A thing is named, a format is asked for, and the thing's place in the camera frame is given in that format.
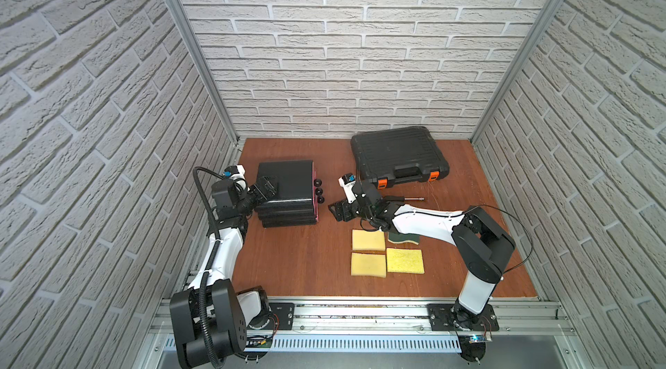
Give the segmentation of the black drawer cabinet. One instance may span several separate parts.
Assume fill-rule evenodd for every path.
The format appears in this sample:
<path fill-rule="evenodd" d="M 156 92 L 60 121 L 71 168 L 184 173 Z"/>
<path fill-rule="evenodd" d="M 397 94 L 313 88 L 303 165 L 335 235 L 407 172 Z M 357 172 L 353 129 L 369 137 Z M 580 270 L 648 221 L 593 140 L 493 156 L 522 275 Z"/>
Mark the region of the black drawer cabinet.
<path fill-rule="evenodd" d="M 318 204 L 313 196 L 312 160 L 263 162 L 258 178 L 273 176 L 279 181 L 277 197 L 258 206 L 256 213 L 265 228 L 314 225 Z"/>

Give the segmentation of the pale yellow foam sponge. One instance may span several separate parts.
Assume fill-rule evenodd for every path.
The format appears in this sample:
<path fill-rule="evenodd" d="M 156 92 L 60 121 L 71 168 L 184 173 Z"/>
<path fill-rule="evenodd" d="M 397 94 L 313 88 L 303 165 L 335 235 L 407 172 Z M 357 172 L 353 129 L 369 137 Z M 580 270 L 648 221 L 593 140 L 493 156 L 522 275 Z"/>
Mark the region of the pale yellow foam sponge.
<path fill-rule="evenodd" d="M 350 274 L 352 276 L 385 278 L 387 274 L 386 256 L 353 252 L 351 254 Z"/>
<path fill-rule="evenodd" d="M 382 252 L 386 249 L 385 236 L 381 231 L 352 230 L 352 250 Z"/>

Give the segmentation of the green yellow scouring sponge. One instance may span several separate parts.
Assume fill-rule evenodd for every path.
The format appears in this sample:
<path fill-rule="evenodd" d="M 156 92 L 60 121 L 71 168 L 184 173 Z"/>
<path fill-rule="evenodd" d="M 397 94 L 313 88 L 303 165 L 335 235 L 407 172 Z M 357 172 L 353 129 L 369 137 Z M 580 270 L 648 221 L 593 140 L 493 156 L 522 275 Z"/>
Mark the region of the green yellow scouring sponge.
<path fill-rule="evenodd" d="M 394 233 L 390 232 L 387 234 L 387 239 L 390 243 L 399 245 L 399 244 L 414 244 L 414 245 L 419 245 L 420 244 L 420 237 L 419 235 L 412 235 L 412 234 L 401 234 L 401 233 Z"/>

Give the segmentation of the pink drawer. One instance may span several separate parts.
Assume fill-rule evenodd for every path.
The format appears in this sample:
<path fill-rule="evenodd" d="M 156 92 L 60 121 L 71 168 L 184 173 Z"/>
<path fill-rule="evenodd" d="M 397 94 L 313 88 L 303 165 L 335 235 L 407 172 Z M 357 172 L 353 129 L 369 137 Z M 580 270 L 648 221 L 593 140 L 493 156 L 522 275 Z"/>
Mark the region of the pink drawer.
<path fill-rule="evenodd" d="M 312 185 L 313 185 L 313 194 L 314 194 L 313 197 L 315 199 L 319 199 L 324 194 L 324 190 L 322 188 L 323 182 L 317 176 L 317 169 L 315 167 L 315 164 L 312 165 Z"/>

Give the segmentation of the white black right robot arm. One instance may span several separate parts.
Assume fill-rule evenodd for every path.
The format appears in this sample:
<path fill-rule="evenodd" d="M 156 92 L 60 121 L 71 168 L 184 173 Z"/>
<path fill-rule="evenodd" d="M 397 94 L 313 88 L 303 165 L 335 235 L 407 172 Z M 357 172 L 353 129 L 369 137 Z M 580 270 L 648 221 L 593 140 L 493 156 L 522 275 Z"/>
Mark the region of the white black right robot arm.
<path fill-rule="evenodd" d="M 338 183 L 345 199 L 329 205 L 337 221 L 358 218 L 370 225 L 368 232 L 417 235 L 456 247 L 468 273 L 454 305 L 444 313 L 449 327 L 486 333 L 499 329 L 491 322 L 495 313 L 489 301 L 504 275 L 527 261 L 509 265 L 516 242 L 487 213 L 485 204 L 463 211 L 434 211 L 410 205 L 406 197 L 384 197 L 376 185 L 351 173 L 339 178 Z"/>

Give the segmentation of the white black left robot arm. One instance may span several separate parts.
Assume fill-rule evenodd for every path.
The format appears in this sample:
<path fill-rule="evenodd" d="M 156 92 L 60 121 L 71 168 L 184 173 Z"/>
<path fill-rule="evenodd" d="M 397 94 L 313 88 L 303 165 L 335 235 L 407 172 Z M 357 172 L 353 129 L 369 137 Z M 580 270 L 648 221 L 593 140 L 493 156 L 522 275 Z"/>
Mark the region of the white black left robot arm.
<path fill-rule="evenodd" d="M 279 318 L 272 312 L 266 292 L 255 287 L 236 292 L 232 275 L 248 232 L 248 219 L 253 211 L 277 195 L 274 178 L 260 178 L 249 185 L 241 165 L 214 173 L 216 179 L 206 194 L 199 180 L 204 169 L 192 171 L 196 190 L 208 221 L 206 257 L 186 289 L 170 300 L 176 353 L 180 366 L 195 368 L 210 364 L 221 368 L 230 356 L 253 358 L 248 346 L 259 346 L 272 340 L 270 335 L 251 335 L 248 329 L 265 323 L 272 331 L 279 328 Z"/>

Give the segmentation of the black plastic tool case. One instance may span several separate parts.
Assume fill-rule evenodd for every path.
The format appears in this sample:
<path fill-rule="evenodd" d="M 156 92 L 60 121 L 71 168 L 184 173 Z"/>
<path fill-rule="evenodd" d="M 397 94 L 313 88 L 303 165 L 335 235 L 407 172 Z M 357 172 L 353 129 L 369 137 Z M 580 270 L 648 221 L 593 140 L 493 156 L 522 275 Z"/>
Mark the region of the black plastic tool case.
<path fill-rule="evenodd" d="M 424 126 L 358 133 L 350 145 L 357 176 L 380 190 L 442 180 L 450 172 L 449 162 Z"/>

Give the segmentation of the left aluminium floor rail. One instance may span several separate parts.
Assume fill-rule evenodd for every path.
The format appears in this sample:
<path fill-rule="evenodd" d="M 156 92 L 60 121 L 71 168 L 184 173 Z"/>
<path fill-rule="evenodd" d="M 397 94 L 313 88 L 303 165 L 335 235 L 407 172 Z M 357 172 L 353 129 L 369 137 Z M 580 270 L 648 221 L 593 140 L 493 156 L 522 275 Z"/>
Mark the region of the left aluminium floor rail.
<path fill-rule="evenodd" d="M 196 157 L 187 166 L 187 183 L 193 188 L 179 216 L 187 222 L 183 226 L 184 237 L 177 246 L 181 253 L 174 263 L 173 283 L 165 290 L 169 298 L 185 294 L 187 289 L 204 289 L 208 284 L 231 279 L 244 245 L 238 224 L 244 216 L 234 212 L 224 219 L 199 180 L 199 173 L 204 172 L 218 182 L 225 179 L 223 172 L 206 168 Z"/>

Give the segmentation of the aluminium front rail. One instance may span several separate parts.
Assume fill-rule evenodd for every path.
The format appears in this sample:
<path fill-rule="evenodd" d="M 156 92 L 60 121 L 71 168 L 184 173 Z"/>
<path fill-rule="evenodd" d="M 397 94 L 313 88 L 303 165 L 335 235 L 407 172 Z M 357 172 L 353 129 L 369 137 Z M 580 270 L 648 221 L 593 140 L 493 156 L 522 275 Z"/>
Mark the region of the aluminium front rail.
<path fill-rule="evenodd" d="M 576 334 L 562 306 L 534 299 L 499 299 L 465 330 L 452 322 L 450 298 L 272 297 L 274 319 L 249 329 L 246 353 L 461 353 L 501 337 L 551 337 L 562 344 Z"/>

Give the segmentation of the aluminium corner frame post left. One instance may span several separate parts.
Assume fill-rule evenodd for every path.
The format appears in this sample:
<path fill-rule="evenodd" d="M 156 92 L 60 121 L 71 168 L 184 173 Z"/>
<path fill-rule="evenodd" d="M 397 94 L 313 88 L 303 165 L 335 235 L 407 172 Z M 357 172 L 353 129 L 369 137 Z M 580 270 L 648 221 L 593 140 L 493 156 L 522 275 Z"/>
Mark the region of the aluminium corner frame post left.
<path fill-rule="evenodd" d="M 194 29 L 192 28 L 190 20 L 187 18 L 187 13 L 181 0 L 164 0 L 164 2 L 169 9 L 175 26 L 180 32 L 182 41 L 184 42 L 186 49 L 194 62 L 194 67 L 196 68 L 199 77 L 201 78 L 204 88 L 206 89 L 206 92 L 213 102 L 213 106 L 218 116 L 220 117 L 223 126 L 225 127 L 227 136 L 230 138 L 232 143 L 237 145 L 240 140 L 239 134 L 235 130 L 231 116 L 227 112 L 224 102 L 220 97 L 220 91 L 218 90 L 217 84 L 213 79 L 212 71 L 206 61 L 206 57 L 203 53 L 201 45 L 199 44 Z"/>

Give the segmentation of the aluminium corner frame post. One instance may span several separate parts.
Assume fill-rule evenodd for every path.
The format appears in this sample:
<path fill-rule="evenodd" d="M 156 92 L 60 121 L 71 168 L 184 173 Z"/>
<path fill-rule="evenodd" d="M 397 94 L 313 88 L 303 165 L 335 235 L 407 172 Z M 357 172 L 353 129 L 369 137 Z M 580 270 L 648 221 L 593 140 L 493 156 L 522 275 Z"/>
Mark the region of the aluminium corner frame post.
<path fill-rule="evenodd" d="M 227 136 L 230 138 L 232 143 L 237 145 L 240 140 L 239 134 L 235 130 L 231 116 L 227 112 L 224 102 L 220 97 L 220 91 L 218 90 L 217 84 L 213 79 L 212 71 L 206 61 L 206 57 L 203 53 L 201 45 L 199 44 L 194 29 L 192 28 L 190 20 L 187 18 L 187 13 L 181 0 L 164 0 L 164 2 L 169 9 L 175 26 L 180 32 L 182 41 L 184 42 L 186 49 L 194 62 L 194 67 L 196 68 L 199 77 L 201 78 L 204 88 L 206 89 L 206 92 L 213 102 L 213 106 L 218 116 L 220 117 L 223 126 L 225 127 Z"/>
<path fill-rule="evenodd" d="M 533 50 L 539 45 L 539 42 L 546 33 L 548 27 L 550 27 L 556 13 L 558 13 L 558 10 L 564 1 L 565 0 L 546 1 L 534 24 L 532 24 L 527 37 L 525 37 L 525 40 L 520 45 L 515 57 L 499 82 L 498 87 L 488 101 L 487 107 L 482 113 L 477 126 L 475 126 L 471 138 L 469 139 L 469 142 L 472 145 L 476 145 L 480 141 L 482 134 L 489 125 L 506 93 L 509 91 L 513 82 L 515 82 L 515 79 L 517 79 L 523 65 L 529 60 Z"/>

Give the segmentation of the aluminium corner frame post right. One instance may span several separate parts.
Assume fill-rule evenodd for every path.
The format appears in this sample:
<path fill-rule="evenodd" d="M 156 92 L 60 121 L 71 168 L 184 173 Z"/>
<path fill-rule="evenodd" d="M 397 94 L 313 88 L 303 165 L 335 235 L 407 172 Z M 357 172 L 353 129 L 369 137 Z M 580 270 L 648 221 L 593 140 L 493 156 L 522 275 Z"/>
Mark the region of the aluminium corner frame post right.
<path fill-rule="evenodd" d="M 482 134 L 489 125 L 506 93 L 509 91 L 513 82 L 515 82 L 515 79 L 517 79 L 523 65 L 529 60 L 533 50 L 539 45 L 539 42 L 546 33 L 548 27 L 550 27 L 556 13 L 558 13 L 558 10 L 564 1 L 565 0 L 546 1 L 534 24 L 532 24 L 527 37 L 525 37 L 525 40 L 520 45 L 515 57 L 499 82 L 498 87 L 488 101 L 487 107 L 482 113 L 477 126 L 475 126 L 471 138 L 469 139 L 469 142 L 472 145 L 476 145 L 480 141 Z"/>

